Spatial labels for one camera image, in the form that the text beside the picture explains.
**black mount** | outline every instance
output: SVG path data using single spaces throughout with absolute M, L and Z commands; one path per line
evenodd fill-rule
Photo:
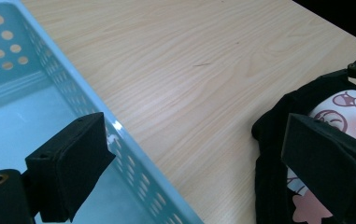
M 103 113 L 74 120 L 26 157 L 27 171 L 0 170 L 0 223 L 72 220 L 115 156 Z

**plastic basket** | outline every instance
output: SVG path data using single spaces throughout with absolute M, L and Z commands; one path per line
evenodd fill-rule
M 27 9 L 0 1 L 0 169 L 23 172 L 30 152 L 97 111 L 117 158 L 73 223 L 202 223 Z

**wooden table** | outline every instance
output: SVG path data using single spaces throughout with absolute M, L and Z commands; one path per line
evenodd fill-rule
M 205 223 L 255 223 L 251 125 L 356 59 L 293 1 L 23 3 Z

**cartoon print fabric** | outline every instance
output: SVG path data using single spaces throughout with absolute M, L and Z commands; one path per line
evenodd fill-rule
M 309 116 L 356 138 L 356 91 L 341 91 L 332 95 L 316 106 Z M 296 206 L 293 221 L 321 224 L 322 218 L 332 216 L 291 169 L 288 169 L 287 185 L 297 193 L 293 196 Z
M 353 111 L 356 112 L 356 85 L 341 70 L 285 94 L 253 124 L 251 132 L 260 151 L 254 184 L 257 224 L 339 223 L 310 189 L 288 171 L 280 155 L 290 113 L 317 117 L 356 136 Z

